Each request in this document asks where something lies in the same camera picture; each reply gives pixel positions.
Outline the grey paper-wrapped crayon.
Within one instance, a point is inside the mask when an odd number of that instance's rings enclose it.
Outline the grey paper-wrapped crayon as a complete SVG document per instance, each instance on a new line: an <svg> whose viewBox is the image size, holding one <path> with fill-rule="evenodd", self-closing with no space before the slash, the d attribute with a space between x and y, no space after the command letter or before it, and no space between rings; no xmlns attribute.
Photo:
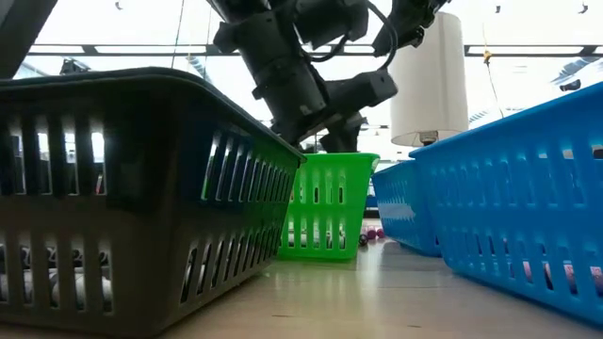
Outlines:
<svg viewBox="0 0 603 339"><path fill-rule="evenodd" d="M308 228L306 225L302 225L300 230L299 230L299 237L296 237L296 229L295 228L289 228L287 231L287 245L290 248L295 248L295 247L299 247L299 248L307 248L308 244L309 244L309 239L308 239Z"/></svg>
<svg viewBox="0 0 603 339"><path fill-rule="evenodd" d="M340 249L346 248L346 234L343 228L339 228L338 230L338 247ZM324 234L320 232L320 228L315 225L313 230L313 247L319 248L321 242L325 241L326 249L332 249L334 247L334 231L331 228L328 228Z"/></svg>
<svg viewBox="0 0 603 339"><path fill-rule="evenodd" d="M24 286L23 286L23 298L25 304L31 304L33 301L33 282L32 274L30 270L26 270L23 273ZM0 301L8 301L8 275L6 273L0 273Z"/></svg>
<svg viewBox="0 0 603 339"><path fill-rule="evenodd" d="M58 274L52 274L49 276L50 280L50 304L52 307L57 308L59 306L59 280ZM82 273L74 274L74 288L75 288L75 307L77 310L83 311L86 304L86 290L85 290L85 278Z"/></svg>

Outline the black plastic slotted basket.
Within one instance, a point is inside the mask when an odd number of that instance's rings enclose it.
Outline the black plastic slotted basket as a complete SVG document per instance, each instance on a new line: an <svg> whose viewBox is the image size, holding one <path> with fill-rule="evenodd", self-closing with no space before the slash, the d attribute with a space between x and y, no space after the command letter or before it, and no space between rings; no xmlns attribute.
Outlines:
<svg viewBox="0 0 603 339"><path fill-rule="evenodd" d="M149 337L276 256L304 158L201 77L150 67L3 90L0 322Z"/></svg>

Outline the green plastic slotted basket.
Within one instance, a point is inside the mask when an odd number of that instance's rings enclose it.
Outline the green plastic slotted basket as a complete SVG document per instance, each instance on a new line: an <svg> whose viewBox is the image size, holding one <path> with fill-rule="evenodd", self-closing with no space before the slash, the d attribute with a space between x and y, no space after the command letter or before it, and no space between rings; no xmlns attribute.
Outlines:
<svg viewBox="0 0 603 339"><path fill-rule="evenodd" d="M375 153L311 153L298 169L288 202L278 250L280 260L348 261L356 256L371 175L379 163ZM290 248L287 231L308 228L307 248ZM313 230L334 231L334 247L325 241L313 247ZM338 247L338 230L346 234L346 248Z"/></svg>

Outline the blue plastic slotted basket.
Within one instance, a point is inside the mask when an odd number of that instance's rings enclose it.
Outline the blue plastic slotted basket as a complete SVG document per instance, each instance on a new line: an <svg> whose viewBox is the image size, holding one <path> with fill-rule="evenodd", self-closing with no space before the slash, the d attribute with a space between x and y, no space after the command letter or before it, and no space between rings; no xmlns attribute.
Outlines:
<svg viewBox="0 0 603 339"><path fill-rule="evenodd" d="M603 82L417 149L413 159L452 270L603 328L590 270L603 271ZM576 295L564 264L573 266Z"/></svg>
<svg viewBox="0 0 603 339"><path fill-rule="evenodd" d="M384 234L422 255L440 257L439 239L417 162L399 162L375 172L371 181Z"/></svg>

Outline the black ceiling fixture cluster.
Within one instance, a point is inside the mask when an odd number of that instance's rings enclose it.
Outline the black ceiling fixture cluster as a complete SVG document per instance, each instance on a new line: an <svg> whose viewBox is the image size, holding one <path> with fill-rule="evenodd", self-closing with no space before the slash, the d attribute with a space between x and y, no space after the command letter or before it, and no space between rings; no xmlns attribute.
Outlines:
<svg viewBox="0 0 603 339"><path fill-rule="evenodd" d="M90 71L90 67L86 64L72 58L64 58L59 74L67 75L73 73L87 73Z"/></svg>

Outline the table lamp white shade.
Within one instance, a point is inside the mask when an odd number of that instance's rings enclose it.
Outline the table lamp white shade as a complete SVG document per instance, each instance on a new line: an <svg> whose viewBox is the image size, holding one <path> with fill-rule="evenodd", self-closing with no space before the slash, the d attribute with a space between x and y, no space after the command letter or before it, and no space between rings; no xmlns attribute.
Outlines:
<svg viewBox="0 0 603 339"><path fill-rule="evenodd" d="M468 129L461 20L436 14L418 47L404 47L389 67L398 86L390 101L391 142L422 147Z"/></svg>

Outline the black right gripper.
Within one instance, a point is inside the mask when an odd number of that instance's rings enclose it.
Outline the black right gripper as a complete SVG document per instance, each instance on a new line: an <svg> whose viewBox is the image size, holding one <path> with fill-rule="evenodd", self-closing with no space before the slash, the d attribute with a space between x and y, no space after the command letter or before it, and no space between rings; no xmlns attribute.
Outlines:
<svg viewBox="0 0 603 339"><path fill-rule="evenodd" d="M390 23L395 28L411 28L397 30L397 48L419 46L419 26L428 28L432 25L435 14L448 0L392 0ZM373 55L385 56L390 52L391 36L384 26L372 42Z"/></svg>

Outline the black overhead beam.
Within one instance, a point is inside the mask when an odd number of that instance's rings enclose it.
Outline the black overhead beam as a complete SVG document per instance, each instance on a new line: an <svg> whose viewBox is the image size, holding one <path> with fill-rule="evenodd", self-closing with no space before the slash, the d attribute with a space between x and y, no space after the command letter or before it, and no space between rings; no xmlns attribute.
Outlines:
<svg viewBox="0 0 603 339"><path fill-rule="evenodd" d="M483 45L465 44L466 57L603 57L603 45ZM34 44L27 56L54 57L173 57L237 56L238 50L221 52L214 44Z"/></svg>

